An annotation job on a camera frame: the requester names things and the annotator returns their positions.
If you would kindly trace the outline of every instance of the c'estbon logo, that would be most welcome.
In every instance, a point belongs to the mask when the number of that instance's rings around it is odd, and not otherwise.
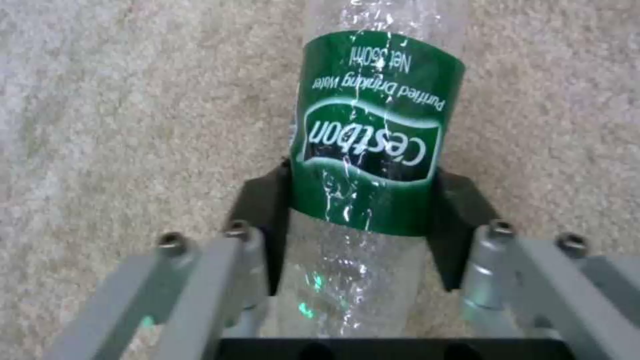
[[[435,120],[403,117],[348,97],[315,103],[305,112],[303,126],[305,146],[298,161],[347,166],[400,183],[431,179],[442,140]]]

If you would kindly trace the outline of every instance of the beige carpet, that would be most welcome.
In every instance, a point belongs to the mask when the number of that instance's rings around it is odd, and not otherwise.
[[[444,165],[528,235],[640,252],[640,3],[471,3]],[[2,358],[163,231],[216,232],[286,152],[300,28],[290,0],[0,2]],[[463,331],[433,274],[419,300],[413,332]]]

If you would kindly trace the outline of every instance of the screw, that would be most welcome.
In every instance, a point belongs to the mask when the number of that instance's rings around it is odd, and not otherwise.
[[[157,247],[163,255],[174,258],[187,251],[187,238],[181,233],[166,233],[158,239]]]
[[[508,240],[512,239],[514,235],[515,230],[510,223],[500,219],[491,220],[489,222],[489,238],[496,240]]]
[[[233,220],[229,223],[225,236],[227,238],[238,238],[242,241],[249,239],[249,223],[244,220]]]
[[[589,242],[575,233],[562,233],[556,237],[556,246],[570,259],[582,259],[589,254]]]

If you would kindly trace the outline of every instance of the bottle label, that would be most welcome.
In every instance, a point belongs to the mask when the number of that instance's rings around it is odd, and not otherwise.
[[[397,34],[343,31],[309,42],[291,145],[293,208],[356,229],[424,235],[464,70]]]

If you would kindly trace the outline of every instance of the plastic water bottle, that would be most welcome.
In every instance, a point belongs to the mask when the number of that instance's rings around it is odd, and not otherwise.
[[[308,0],[281,336],[402,334],[466,19],[466,0]]]

